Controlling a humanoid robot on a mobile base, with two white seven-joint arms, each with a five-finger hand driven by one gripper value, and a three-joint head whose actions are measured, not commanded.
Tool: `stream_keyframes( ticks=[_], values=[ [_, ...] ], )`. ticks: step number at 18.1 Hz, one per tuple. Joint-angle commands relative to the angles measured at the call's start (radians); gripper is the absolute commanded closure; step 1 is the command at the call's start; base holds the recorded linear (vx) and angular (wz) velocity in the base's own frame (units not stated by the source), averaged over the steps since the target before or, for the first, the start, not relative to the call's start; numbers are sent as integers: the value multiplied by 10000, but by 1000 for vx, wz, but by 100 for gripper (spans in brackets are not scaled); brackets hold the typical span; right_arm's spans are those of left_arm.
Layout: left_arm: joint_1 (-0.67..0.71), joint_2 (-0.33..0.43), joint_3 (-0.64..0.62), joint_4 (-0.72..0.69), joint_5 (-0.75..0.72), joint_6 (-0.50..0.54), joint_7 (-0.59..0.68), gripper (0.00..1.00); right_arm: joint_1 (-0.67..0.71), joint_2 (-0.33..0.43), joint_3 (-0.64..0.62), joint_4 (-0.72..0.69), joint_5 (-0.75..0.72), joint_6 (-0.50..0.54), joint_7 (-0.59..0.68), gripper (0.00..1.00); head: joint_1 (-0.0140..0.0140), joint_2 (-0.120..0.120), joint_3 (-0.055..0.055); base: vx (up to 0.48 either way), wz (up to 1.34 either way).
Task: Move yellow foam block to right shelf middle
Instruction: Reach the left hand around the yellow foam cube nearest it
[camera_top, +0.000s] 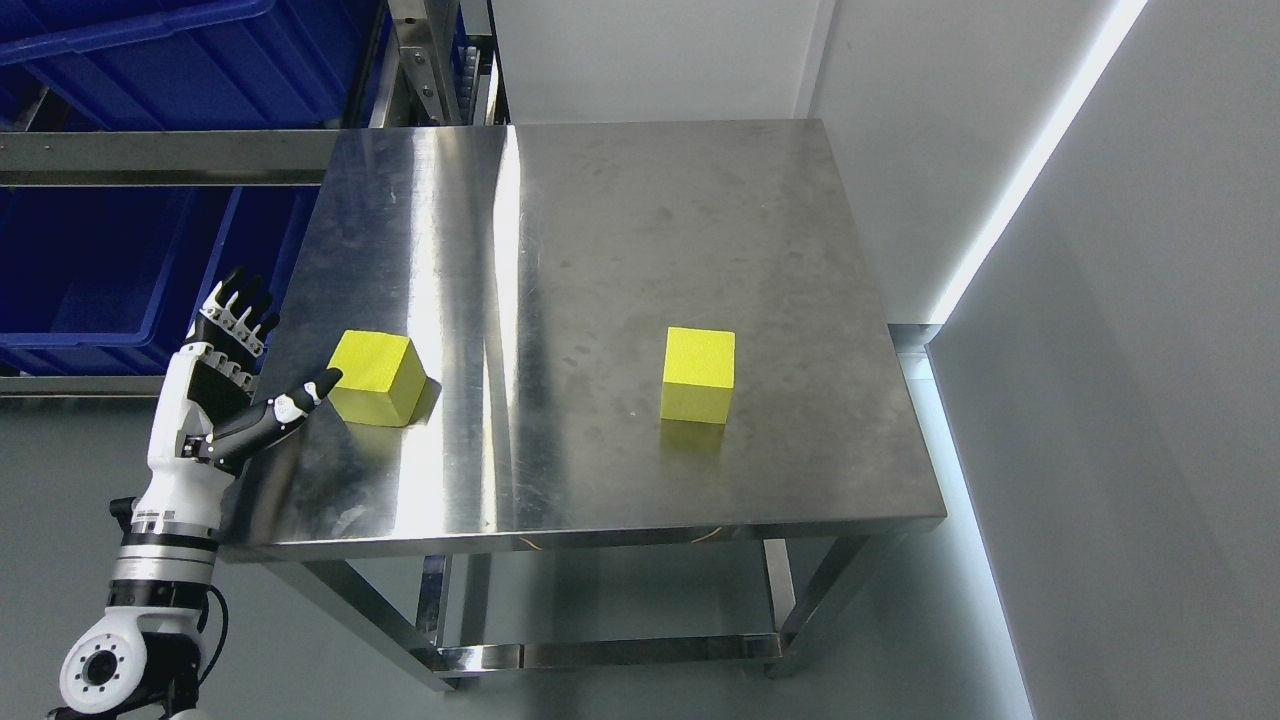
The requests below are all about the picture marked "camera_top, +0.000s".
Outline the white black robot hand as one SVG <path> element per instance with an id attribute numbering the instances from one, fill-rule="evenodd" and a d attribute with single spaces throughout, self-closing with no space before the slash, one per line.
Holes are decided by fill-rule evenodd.
<path id="1" fill-rule="evenodd" d="M 300 429 L 337 387 L 343 373 L 329 368 L 255 397 L 278 323 L 259 275 L 236 268 L 210 290 L 170 357 L 148 441 L 151 479 L 131 524 L 218 529 L 221 497 L 244 465 Z"/>

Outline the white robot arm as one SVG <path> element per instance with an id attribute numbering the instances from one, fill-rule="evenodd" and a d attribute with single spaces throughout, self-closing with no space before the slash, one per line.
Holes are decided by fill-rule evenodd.
<path id="1" fill-rule="evenodd" d="M 102 616 L 68 650 L 58 685 L 63 705 L 49 719 L 119 719 L 156 707 L 163 719 L 207 719 L 200 694 L 220 652 L 204 629 L 212 587 L 220 512 L 215 503 L 115 498 L 122 529 Z"/>

